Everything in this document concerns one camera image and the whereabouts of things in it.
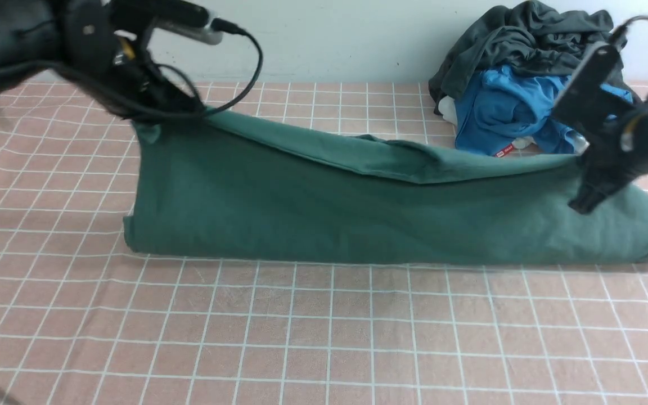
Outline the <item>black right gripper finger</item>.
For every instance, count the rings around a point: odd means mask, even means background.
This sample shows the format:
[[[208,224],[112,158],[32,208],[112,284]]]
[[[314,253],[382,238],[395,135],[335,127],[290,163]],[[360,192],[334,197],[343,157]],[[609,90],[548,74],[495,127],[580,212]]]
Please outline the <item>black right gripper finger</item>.
[[[578,191],[568,201],[568,207],[581,215],[591,214],[605,200],[633,182],[632,170],[620,164],[579,160],[577,166],[581,171]]]

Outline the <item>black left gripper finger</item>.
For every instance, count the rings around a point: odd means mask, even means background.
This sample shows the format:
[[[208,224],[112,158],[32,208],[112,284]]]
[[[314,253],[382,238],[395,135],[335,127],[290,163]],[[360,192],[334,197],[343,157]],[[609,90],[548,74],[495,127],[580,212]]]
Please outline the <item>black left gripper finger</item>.
[[[162,101],[159,102],[159,116],[206,116],[208,108],[201,100],[200,92],[190,77],[182,76],[179,81],[186,85],[191,94],[181,90],[167,77],[159,78],[159,91],[162,97]]]

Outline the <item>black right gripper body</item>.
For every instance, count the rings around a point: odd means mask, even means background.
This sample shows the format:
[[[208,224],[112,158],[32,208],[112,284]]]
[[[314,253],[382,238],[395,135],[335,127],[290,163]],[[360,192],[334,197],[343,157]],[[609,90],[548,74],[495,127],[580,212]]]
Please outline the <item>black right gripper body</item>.
[[[610,120],[599,130],[601,142],[584,153],[588,186],[626,186],[648,175],[648,100]]]

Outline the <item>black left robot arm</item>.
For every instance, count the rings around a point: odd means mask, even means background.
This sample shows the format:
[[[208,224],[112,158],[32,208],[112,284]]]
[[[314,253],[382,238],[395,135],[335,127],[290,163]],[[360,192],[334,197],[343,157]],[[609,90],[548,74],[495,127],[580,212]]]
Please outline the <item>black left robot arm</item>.
[[[0,1],[0,94],[51,69],[124,119],[200,113],[147,46],[156,29],[219,44],[215,20],[185,1]]]

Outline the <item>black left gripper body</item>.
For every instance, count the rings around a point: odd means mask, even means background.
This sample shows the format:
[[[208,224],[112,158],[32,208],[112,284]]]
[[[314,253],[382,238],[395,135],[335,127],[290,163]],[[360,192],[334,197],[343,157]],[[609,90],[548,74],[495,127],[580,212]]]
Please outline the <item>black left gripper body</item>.
[[[159,116],[159,78],[164,76],[146,46],[115,30],[107,3],[57,3],[62,66],[57,74],[116,116]]]

